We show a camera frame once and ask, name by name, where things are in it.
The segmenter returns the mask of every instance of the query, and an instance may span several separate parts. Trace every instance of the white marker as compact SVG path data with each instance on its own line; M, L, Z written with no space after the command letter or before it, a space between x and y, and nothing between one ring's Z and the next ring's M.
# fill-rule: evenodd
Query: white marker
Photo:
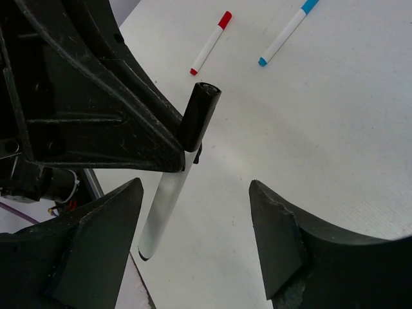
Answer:
M221 91L205 82L195 84L176 137L185 151L185 169L163 173L140 237L140 257L147 261L156 252L167 222L178 201L187 175L198 154L201 140L212 118Z
M282 47L290 35L295 31L295 29L300 25L302 20L309 14L309 12L314 8L319 0L307 0L301 9L296 13L294 18L287 24L285 29L279 34L272 45L263 53L262 57L259 59L259 64L261 66L266 66L268 62L273 58L277 51Z
M226 11L223 14L223 17L220 19L220 22L218 23L216 29L213 31L211 37L209 37L209 40L206 42L205 47L203 47L198 58L195 60L194 64L192 65L192 68L191 68L192 75L196 75L200 71L201 66L203 66L203 63L206 61L207 56L209 56L209 54L211 53L214 45L220 38L220 35L223 33L224 29L226 28L231 18L232 18L232 13L230 13L229 11Z

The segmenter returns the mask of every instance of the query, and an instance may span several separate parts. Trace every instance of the red marker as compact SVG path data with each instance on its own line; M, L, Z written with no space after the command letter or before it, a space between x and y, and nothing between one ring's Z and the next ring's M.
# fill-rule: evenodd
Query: red marker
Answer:
M198 58L195 60L194 64L192 65L191 68L191 74L196 75L199 71L201 66L203 66L203 63L206 61L207 56L211 53L214 45L220 38L220 35L226 28L227 24L229 24L230 19L232 18L232 13L229 11L226 11L223 14L223 17L220 19L220 22L218 23L216 29L213 31L211 37L209 37L209 40L207 40L205 47L201 50Z

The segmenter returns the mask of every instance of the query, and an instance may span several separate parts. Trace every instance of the red marker cap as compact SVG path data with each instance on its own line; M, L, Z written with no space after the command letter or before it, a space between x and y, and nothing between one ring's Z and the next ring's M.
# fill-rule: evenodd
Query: red marker cap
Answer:
M229 21L230 21L231 18L232 18L232 13L230 13L229 11L226 11L223 14L223 17L220 19L220 22L218 23L220 28L222 28L224 30L226 28L227 24L229 24Z

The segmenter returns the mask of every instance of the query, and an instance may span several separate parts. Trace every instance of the blue marker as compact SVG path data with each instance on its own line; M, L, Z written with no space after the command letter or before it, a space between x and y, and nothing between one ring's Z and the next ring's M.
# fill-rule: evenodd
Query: blue marker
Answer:
M259 64L261 66L266 66L268 62L273 58L277 51L282 47L290 35L295 31L295 29L300 25L302 20L309 14L309 12L314 8L319 0L307 0L301 9L296 13L294 18L288 23L288 25L283 29L281 34L275 39L272 45L263 53L262 57L259 59Z

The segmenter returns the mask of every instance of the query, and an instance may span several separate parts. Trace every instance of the black marker cap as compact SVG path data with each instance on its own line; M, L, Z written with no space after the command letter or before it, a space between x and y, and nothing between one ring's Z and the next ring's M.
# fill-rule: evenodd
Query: black marker cap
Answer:
M218 88L206 82L197 82L194 85L176 134L185 151L192 153L199 149L220 95Z

